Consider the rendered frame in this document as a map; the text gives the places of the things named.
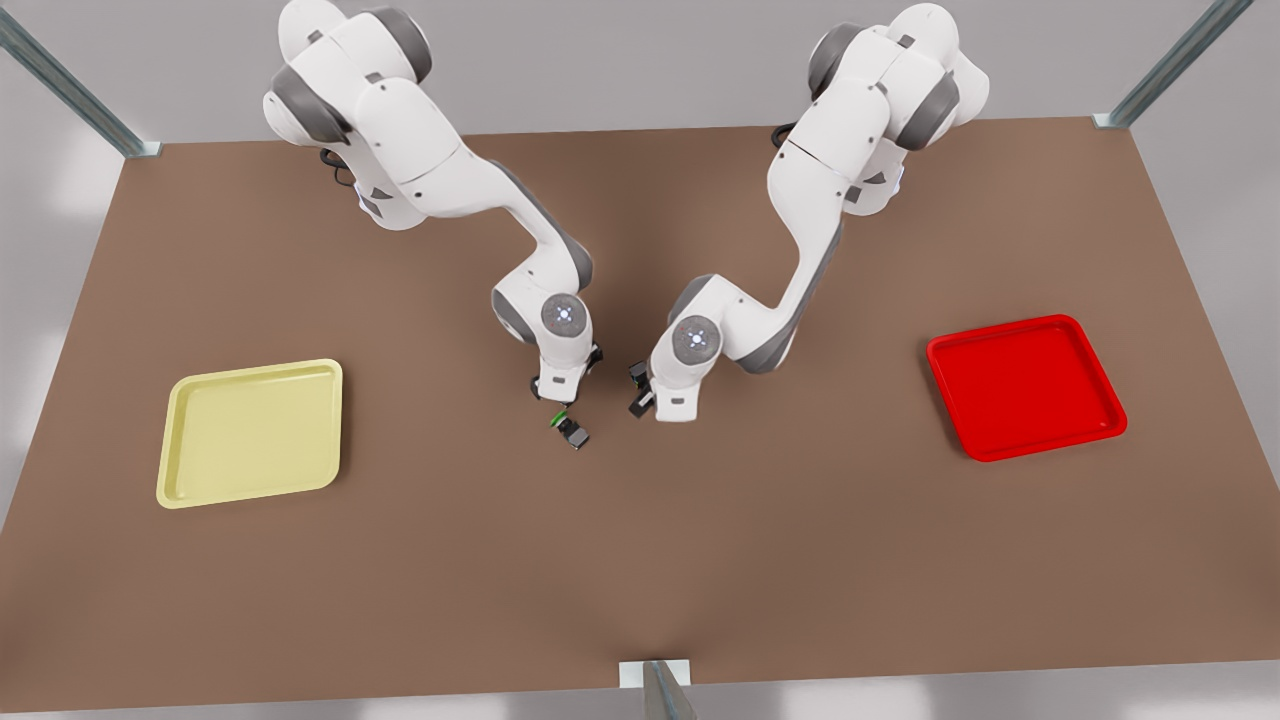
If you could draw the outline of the red square tray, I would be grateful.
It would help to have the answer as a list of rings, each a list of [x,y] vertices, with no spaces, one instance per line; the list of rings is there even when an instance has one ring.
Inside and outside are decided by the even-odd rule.
[[[980,462],[1123,434],[1128,418],[1082,324],[1065,314],[942,334],[925,346],[965,454]]]

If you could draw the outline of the pale yellow square tray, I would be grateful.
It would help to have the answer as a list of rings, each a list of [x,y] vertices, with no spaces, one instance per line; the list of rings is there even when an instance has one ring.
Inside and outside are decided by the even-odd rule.
[[[188,509],[321,489],[340,469],[332,359],[188,375],[169,395],[156,501]]]

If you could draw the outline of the silver frame post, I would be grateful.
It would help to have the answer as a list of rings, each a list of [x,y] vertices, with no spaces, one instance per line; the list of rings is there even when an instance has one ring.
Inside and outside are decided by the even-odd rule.
[[[698,720],[684,688],[691,685],[687,659],[618,664],[620,688],[641,688],[644,720]]]
[[[156,158],[160,142],[143,141],[90,92],[8,10],[0,6],[0,47],[125,159]]]
[[[1253,3],[1213,0],[1112,110],[1091,117],[1094,128],[1130,128]]]

